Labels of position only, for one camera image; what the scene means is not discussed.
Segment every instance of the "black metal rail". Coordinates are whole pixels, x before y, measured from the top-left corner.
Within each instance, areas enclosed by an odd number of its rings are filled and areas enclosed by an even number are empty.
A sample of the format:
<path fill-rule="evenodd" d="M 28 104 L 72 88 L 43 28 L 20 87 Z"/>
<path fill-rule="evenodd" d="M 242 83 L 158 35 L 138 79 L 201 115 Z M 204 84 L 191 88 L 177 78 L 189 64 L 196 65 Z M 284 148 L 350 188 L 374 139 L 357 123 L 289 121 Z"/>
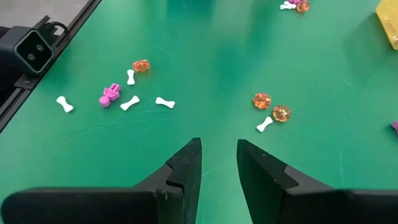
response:
<path fill-rule="evenodd" d="M 55 60 L 63 52 L 63 50 L 70 43 L 72 38 L 80 30 L 83 24 L 87 21 L 91 13 L 96 9 L 101 0 L 89 0 L 77 16 L 71 21 L 68 26 L 68 31 L 64 32 L 52 45 L 55 52 Z M 11 118 L 17 113 L 28 98 L 33 89 L 41 81 L 44 75 L 39 77 L 32 77 L 23 74 L 14 84 L 16 89 L 8 98 L 8 100 L 0 107 L 0 133 L 6 127 Z"/>

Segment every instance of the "orange gem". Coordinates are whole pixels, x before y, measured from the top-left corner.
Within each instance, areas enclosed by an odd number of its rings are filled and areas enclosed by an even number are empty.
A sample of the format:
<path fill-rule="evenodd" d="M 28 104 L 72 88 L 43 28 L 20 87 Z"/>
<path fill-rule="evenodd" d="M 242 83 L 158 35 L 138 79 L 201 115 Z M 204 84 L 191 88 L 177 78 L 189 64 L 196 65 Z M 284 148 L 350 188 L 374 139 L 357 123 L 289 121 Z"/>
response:
<path fill-rule="evenodd" d="M 149 69 L 148 60 L 139 60 L 132 64 L 132 69 L 136 72 L 146 72 Z"/>
<path fill-rule="evenodd" d="M 274 108 L 272 115 L 274 115 L 275 120 L 286 122 L 292 115 L 292 111 L 288 106 L 279 105 Z"/>
<path fill-rule="evenodd" d="M 310 3 L 306 0 L 300 1 L 297 4 L 296 9 L 298 10 L 298 12 L 307 12 L 310 9 Z"/>
<path fill-rule="evenodd" d="M 253 99 L 254 106 L 259 109 L 266 109 L 271 104 L 271 97 L 265 93 L 257 93 Z"/>

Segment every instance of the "gray floor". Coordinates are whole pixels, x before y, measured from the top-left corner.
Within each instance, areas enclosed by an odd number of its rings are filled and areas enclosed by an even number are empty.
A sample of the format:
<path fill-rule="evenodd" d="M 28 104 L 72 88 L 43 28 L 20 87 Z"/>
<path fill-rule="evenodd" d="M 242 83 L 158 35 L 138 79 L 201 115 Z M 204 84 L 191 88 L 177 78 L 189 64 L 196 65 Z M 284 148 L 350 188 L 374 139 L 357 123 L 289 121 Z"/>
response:
<path fill-rule="evenodd" d="M 0 26 L 33 26 L 45 15 L 51 17 L 50 21 L 62 22 L 68 26 L 87 1 L 0 0 Z"/>

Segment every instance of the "pink toy figure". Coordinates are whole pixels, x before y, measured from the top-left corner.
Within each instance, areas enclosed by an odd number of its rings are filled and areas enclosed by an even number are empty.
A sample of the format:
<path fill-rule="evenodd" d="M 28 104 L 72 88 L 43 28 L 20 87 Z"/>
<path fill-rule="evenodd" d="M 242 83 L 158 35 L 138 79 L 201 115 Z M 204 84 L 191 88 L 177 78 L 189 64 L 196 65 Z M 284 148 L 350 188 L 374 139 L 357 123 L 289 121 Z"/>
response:
<path fill-rule="evenodd" d="M 289 3 L 291 4 L 298 4 L 301 0 L 289 0 Z"/>
<path fill-rule="evenodd" d="M 391 126 L 392 126 L 392 128 L 395 129 L 397 136 L 398 136 L 398 121 L 394 122 Z"/>
<path fill-rule="evenodd" d="M 120 97 L 120 85 L 113 83 L 110 88 L 105 88 L 104 95 L 99 99 L 102 107 L 109 107 L 111 101 L 117 100 Z"/>

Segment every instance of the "yellow container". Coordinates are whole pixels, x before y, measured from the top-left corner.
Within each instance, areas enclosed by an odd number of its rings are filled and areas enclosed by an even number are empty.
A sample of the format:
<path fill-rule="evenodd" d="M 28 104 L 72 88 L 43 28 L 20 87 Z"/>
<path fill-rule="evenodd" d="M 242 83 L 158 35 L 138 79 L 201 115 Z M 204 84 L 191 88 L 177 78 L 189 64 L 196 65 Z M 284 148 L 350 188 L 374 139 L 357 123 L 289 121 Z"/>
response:
<path fill-rule="evenodd" d="M 398 50 L 398 0 L 382 0 L 376 9 L 392 48 Z"/>

